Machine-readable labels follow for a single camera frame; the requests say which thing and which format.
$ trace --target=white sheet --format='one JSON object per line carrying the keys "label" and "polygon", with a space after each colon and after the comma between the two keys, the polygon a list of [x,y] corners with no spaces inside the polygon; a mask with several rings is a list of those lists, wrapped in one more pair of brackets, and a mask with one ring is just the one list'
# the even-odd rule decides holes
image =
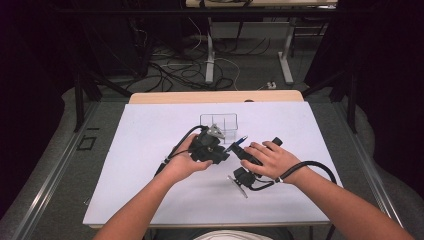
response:
{"label": "white sheet", "polygon": [[[301,160],[329,167],[340,183],[327,147],[306,102],[126,105],[83,224],[106,221],[154,176],[159,164],[201,114],[236,113],[236,138],[241,146],[279,137],[282,147]],[[275,184],[265,190],[246,189],[246,199],[227,179],[240,167],[231,156],[175,185],[152,225],[276,224],[322,222],[328,218],[297,188]],[[327,174],[312,167],[322,176]]]}

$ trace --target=white table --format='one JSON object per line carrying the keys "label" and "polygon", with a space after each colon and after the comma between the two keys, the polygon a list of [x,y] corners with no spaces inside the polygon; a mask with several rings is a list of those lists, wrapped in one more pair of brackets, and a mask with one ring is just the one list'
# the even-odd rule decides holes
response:
{"label": "white table", "polygon": [[[297,91],[136,94],[123,113],[83,223],[101,227],[152,179],[164,156],[198,124],[200,114],[222,112],[238,114],[237,134],[249,134],[248,142],[278,136],[301,159],[327,165],[340,182],[309,105]],[[249,198],[244,198],[226,179],[238,167],[232,154],[178,183],[150,227],[328,224],[328,218],[290,185],[246,190]]]}

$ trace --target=desk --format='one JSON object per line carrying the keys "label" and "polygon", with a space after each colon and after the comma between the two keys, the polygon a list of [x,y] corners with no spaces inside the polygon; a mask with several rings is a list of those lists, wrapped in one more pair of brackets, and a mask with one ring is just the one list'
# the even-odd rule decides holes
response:
{"label": "desk", "polygon": [[[285,141],[284,146],[301,159],[314,159],[327,165],[340,183],[309,104],[302,101],[297,91],[268,93],[135,94],[122,115],[84,224],[101,227],[145,186],[168,149],[198,124],[199,113],[234,111],[239,118],[239,135],[251,134],[251,141],[261,141],[278,134]],[[175,185],[150,227],[328,224],[328,218],[294,186],[277,184],[260,192],[247,190],[249,198],[244,198],[226,179],[238,167],[239,160],[230,155],[219,165]],[[328,178],[325,172],[320,174]]]}
{"label": "desk", "polygon": [[[200,0],[186,0],[187,7],[199,8]],[[205,0],[207,8],[242,7],[240,3],[218,3]],[[323,6],[337,4],[337,0],[253,0],[249,7],[305,7]],[[213,81],[213,69],[215,52],[213,50],[214,38],[237,38],[239,23],[237,22],[212,22],[209,18],[210,33],[208,33],[208,61],[206,68],[206,83]],[[294,84],[290,67],[287,62],[287,55],[293,38],[296,19],[290,18],[289,22],[245,22],[243,31],[239,38],[257,38],[258,36],[284,39],[282,51],[278,52],[281,69],[286,84]]]}

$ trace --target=person's right hand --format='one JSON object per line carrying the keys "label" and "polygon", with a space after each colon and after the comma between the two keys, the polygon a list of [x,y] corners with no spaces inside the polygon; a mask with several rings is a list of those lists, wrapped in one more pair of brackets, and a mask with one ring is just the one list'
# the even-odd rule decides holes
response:
{"label": "person's right hand", "polygon": [[[257,158],[263,164],[263,166],[259,166],[250,163],[247,160],[242,160],[241,165],[249,169],[251,172],[261,174],[275,180],[289,168],[300,162],[300,160],[292,153],[271,141],[265,141],[262,144],[263,145],[252,142],[249,147],[244,148],[244,151]],[[296,175],[299,171],[300,170],[291,174],[284,180],[284,182],[293,184],[296,181]]]}

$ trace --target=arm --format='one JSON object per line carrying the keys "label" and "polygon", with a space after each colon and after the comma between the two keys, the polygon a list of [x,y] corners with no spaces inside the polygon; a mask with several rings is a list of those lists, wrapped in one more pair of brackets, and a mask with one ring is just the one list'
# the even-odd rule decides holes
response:
{"label": "arm", "polygon": [[[188,149],[190,135],[176,150]],[[178,154],[156,177],[116,212],[94,239],[141,239],[156,210],[171,187],[193,172],[207,169],[212,161],[194,162],[187,152]]]}
{"label": "arm", "polygon": [[[252,143],[245,148],[263,166],[242,160],[241,164],[245,168],[276,179],[300,162],[293,154],[272,142],[263,144]],[[294,172],[285,179],[285,183],[293,184],[305,193],[347,239],[413,239],[379,209],[308,167]]]}

